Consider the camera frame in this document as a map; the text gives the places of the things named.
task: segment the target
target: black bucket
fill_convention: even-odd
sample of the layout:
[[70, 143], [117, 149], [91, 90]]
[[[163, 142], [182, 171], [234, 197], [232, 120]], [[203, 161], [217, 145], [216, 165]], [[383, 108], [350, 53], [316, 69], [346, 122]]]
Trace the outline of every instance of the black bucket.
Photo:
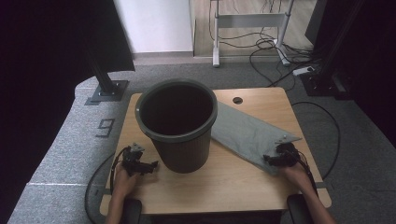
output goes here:
[[140, 96], [135, 109], [140, 129], [151, 139], [163, 163], [182, 174], [205, 164], [217, 114], [214, 92], [186, 78], [152, 86]]

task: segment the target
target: wire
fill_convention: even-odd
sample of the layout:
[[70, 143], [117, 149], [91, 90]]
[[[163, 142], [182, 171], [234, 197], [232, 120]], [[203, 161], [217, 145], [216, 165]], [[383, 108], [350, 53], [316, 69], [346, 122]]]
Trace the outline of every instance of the wire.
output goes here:
[[308, 161], [306, 160], [306, 156], [304, 155], [304, 153], [301, 151], [299, 151], [298, 153], [301, 154], [300, 156], [303, 156], [305, 163], [308, 164]]
[[264, 30], [264, 28], [265, 28], [265, 27], [262, 27], [262, 30], [260, 31], [260, 38], [261, 38], [261, 39], [270, 39], [270, 40], [274, 40], [274, 39], [275, 39], [274, 37], [272, 37], [272, 36], [270, 36], [270, 35], [268, 35], [268, 34], [263, 33], [264, 31], [266, 31], [266, 30]]
[[271, 0], [270, 0], [270, 4], [271, 4], [270, 12], [272, 12], [272, 8], [273, 8], [273, 6], [274, 6], [274, 2], [275, 2], [275, 0], [273, 0], [272, 2], [271, 2]]
[[233, 0], [233, 9], [235, 9], [235, 11], [239, 14], [238, 9], [236, 9], [236, 7], [235, 7], [235, 0]]
[[302, 161], [300, 158], [294, 156], [293, 153], [291, 153], [291, 152], [289, 152], [287, 150], [285, 150], [285, 152], [287, 154], [289, 154], [291, 157], [293, 157], [295, 160], [297, 160], [297, 162], [299, 162], [303, 166], [303, 168], [305, 170], [305, 173], [308, 175], [308, 178], [309, 178], [309, 180], [311, 182], [312, 188], [315, 190], [316, 194], [318, 195], [317, 185], [315, 184], [314, 177], [312, 176], [311, 170], [309, 169], [308, 161], [306, 161], [306, 162]]
[[282, 62], [282, 60], [279, 60], [279, 62], [277, 62], [277, 64], [276, 64], [276, 71], [280, 74], [280, 77], [278, 79], [283, 77], [283, 74], [279, 71], [279, 65], [281, 62]]
[[296, 52], [296, 53], [304, 55], [304, 56], [311, 56], [313, 53], [313, 50], [311, 50], [311, 49], [296, 49], [296, 48], [293, 48], [285, 43], [283, 43], [283, 46], [286, 49], [288, 49], [289, 51], [293, 51], [293, 52]]
[[123, 148], [120, 153], [117, 155], [116, 159], [114, 159], [113, 164], [111, 165], [111, 172], [110, 172], [110, 193], [113, 194], [113, 189], [114, 189], [114, 172], [116, 170], [116, 166], [119, 163], [119, 157], [120, 155], [127, 150], [128, 147]]
[[[210, 4], [209, 4], [209, 34], [210, 34], [210, 38], [212, 38], [212, 40], [215, 40], [215, 38], [213, 38], [213, 35], [212, 35], [212, 30], [210, 29], [210, 24], [211, 24], [211, 20], [210, 20], [210, 13], [212, 12], [212, 3], [211, 3], [212, 1], [210, 1]], [[240, 36], [234, 36], [234, 37], [221, 37], [221, 36], [219, 36], [219, 39], [238, 39], [238, 38], [242, 38], [242, 37], [245, 37], [245, 36], [248, 36], [248, 35], [259, 35], [260, 33], [258, 33], [258, 32], [253, 32], [253, 33], [249, 33], [249, 34], [247, 34], [247, 35], [240, 35]]]
[[280, 7], [282, 6], [282, 0], [279, 0], [279, 9], [277, 10], [277, 13], [280, 12]]
[[236, 45], [232, 45], [232, 44], [229, 44], [229, 43], [226, 43], [226, 42], [222, 42], [222, 41], [220, 41], [219, 43], [225, 44], [225, 45], [229, 45], [229, 46], [234, 47], [234, 48], [237, 48], [237, 49], [250, 49], [250, 48], [257, 47], [257, 45], [236, 46]]
[[115, 153], [111, 153], [111, 155], [109, 155], [100, 165], [99, 167], [95, 170], [95, 172], [93, 173], [93, 175], [91, 176], [90, 181], [88, 182], [87, 188], [85, 189], [85, 196], [84, 196], [84, 208], [85, 208], [85, 213], [88, 216], [88, 219], [90, 220], [91, 223], [95, 224], [96, 222], [93, 220], [90, 212], [89, 212], [89, 208], [88, 208], [88, 194], [90, 192], [91, 189], [91, 184], [93, 179], [96, 177], [97, 173], [99, 172], [100, 169], [102, 169], [102, 167], [106, 164], [106, 162], [108, 160], [110, 160], [110, 158], [112, 158], [114, 156]]
[[300, 105], [300, 104], [309, 104], [309, 105], [315, 105], [317, 107], [319, 107], [320, 109], [322, 109], [324, 112], [326, 112], [326, 114], [329, 115], [330, 118], [332, 118], [332, 121], [334, 122], [334, 125], [337, 129], [337, 133], [338, 133], [338, 139], [337, 139], [337, 149], [335, 151], [335, 156], [334, 159], [332, 160], [332, 165], [330, 166], [329, 170], [326, 172], [326, 174], [322, 177], [322, 179], [326, 179], [326, 177], [330, 174], [330, 172], [332, 171], [332, 169], [334, 168], [334, 165], [336, 164], [337, 160], [338, 160], [338, 155], [340, 154], [340, 145], [341, 145], [341, 131], [340, 131], [340, 126], [337, 123], [337, 120], [332, 116], [332, 114], [327, 111], [324, 107], [322, 107], [321, 105], [317, 105], [315, 103], [312, 102], [307, 102], [307, 101], [302, 101], [302, 102], [297, 102], [292, 104], [291, 106], [294, 105]]
[[267, 3], [268, 3], [268, 0], [266, 0], [266, 1], [262, 4], [262, 8], [260, 8], [260, 13], [264, 13], [265, 8], [267, 7]]
[[[306, 65], [306, 64], [308, 64], [308, 63], [312, 63], [312, 60], [311, 60], [311, 61], [307, 61], [307, 62], [298, 64], [293, 70], [295, 70], [295, 69], [297, 69], [297, 68], [300, 68], [300, 67], [302, 67], [302, 66], [304, 66], [304, 65]], [[277, 83], [279, 83], [280, 81], [282, 81], [282, 80], [285, 79], [286, 77], [290, 76], [290, 75], [293, 73], [293, 70], [289, 71], [285, 76], [283, 76], [282, 78], [278, 79], [277, 81], [275, 81], [274, 83], [270, 84], [270, 85], [267, 86], [267, 87], [274, 87]]]
[[291, 76], [291, 77], [293, 78], [293, 84], [291, 85], [291, 87], [289, 87], [289, 88], [286, 89], [285, 91], [291, 91], [292, 89], [294, 89], [294, 87], [295, 87], [295, 85], [296, 85], [296, 78], [295, 78], [295, 76]]
[[274, 81], [271, 80], [271, 78], [267, 77], [265, 74], [261, 73], [261, 72], [259, 71], [259, 69], [257, 69], [256, 66], [254, 65], [253, 61], [251, 61], [251, 57], [254, 55], [254, 53], [259, 52], [259, 51], [261, 51], [261, 50], [263, 50], [263, 49], [257, 49], [256, 51], [252, 52], [252, 53], [249, 55], [248, 60], [249, 60], [249, 62], [250, 62], [251, 67], [252, 67], [257, 73], [259, 73], [262, 77], [264, 77], [265, 79], [267, 79], [267, 80], [271, 83], [270, 85], [272, 85], [272, 84], [274, 84]]

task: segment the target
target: gray fabric panel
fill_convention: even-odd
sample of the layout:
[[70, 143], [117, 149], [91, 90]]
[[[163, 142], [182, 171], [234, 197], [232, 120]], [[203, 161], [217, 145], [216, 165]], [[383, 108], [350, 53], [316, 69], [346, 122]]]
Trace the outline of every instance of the gray fabric panel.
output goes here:
[[243, 159], [271, 175], [277, 168], [264, 161], [263, 155], [277, 156], [276, 140], [293, 134], [219, 102], [219, 112], [212, 127], [212, 137]]

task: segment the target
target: hole in table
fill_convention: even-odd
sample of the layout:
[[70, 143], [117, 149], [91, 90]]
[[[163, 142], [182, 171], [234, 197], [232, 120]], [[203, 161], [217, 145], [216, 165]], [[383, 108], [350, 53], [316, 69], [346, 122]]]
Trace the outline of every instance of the hole in table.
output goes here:
[[244, 102], [244, 100], [242, 100], [241, 97], [233, 98], [233, 103], [236, 104], [236, 105], [240, 105], [240, 104], [242, 104], [242, 102]]

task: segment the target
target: floor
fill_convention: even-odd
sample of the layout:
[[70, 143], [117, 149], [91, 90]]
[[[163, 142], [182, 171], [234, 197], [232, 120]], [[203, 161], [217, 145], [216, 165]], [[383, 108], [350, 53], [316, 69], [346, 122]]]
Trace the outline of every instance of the floor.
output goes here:
[[[205, 60], [187, 58], [180, 63], [175, 63], [175, 59], [173, 63], [168, 59], [136, 60], [136, 72], [110, 75], [114, 80], [130, 81], [121, 102], [84, 105], [98, 83], [93, 77], [79, 84], [75, 102], [62, 129], [26, 185], [9, 223], [89, 223], [86, 210], [95, 222], [104, 221], [99, 214], [99, 205], [111, 164], [103, 162], [117, 145], [132, 94], [146, 90], [155, 82], [180, 76], [200, 80], [213, 90], [268, 85], [249, 63], [223, 63], [215, 69], [210, 60]], [[140, 65], [154, 61], [161, 64]], [[270, 78], [279, 78], [276, 65], [277, 61], [257, 63]], [[283, 66], [277, 69], [282, 74], [289, 71]], [[287, 95], [291, 104], [312, 102], [322, 105], [339, 124], [340, 136], [333, 120], [320, 108], [312, 105], [293, 107], [321, 174], [331, 169], [336, 158], [337, 139], [341, 137], [338, 159], [325, 180], [332, 198], [330, 211], [337, 221], [395, 223], [396, 182], [393, 177], [396, 150], [387, 138], [353, 101], [309, 97], [301, 80], [293, 76], [279, 83], [279, 87], [290, 89]], [[97, 137], [108, 132], [99, 128], [103, 119], [115, 120], [108, 138]], [[88, 197], [84, 200], [87, 189]], [[288, 213], [282, 216], [281, 223], [291, 223]]]
[[[283, 13], [287, 11], [289, 2], [290, 0], [223, 0], [219, 1], [219, 14], [259, 14], [269, 13], [270, 11], [272, 11], [273, 13], [277, 13], [278, 11]], [[313, 48], [312, 44], [305, 37], [304, 33], [311, 18], [316, 2], [317, 0], [294, 1], [288, 29], [284, 39], [284, 42], [286, 44], [297, 49]], [[213, 40], [211, 36], [213, 36], [214, 34], [213, 27], [216, 2], [194, 0], [193, 3], [196, 19], [194, 56], [210, 57], [212, 55], [213, 48]], [[259, 33], [261, 30], [261, 27], [219, 29], [219, 36], [222, 38], [230, 38], [240, 35], [247, 35], [250, 33]], [[263, 33], [272, 37], [276, 37], [277, 29], [275, 27], [265, 27], [263, 28]], [[254, 46], [259, 39], [260, 36], [256, 34], [236, 39], [221, 39], [221, 41], [241, 47]], [[220, 44], [220, 56], [248, 56], [256, 49], [257, 47], [235, 48], [226, 44]], [[274, 49], [267, 50], [264, 52], [259, 52], [258, 55], [276, 55], [276, 51]]]

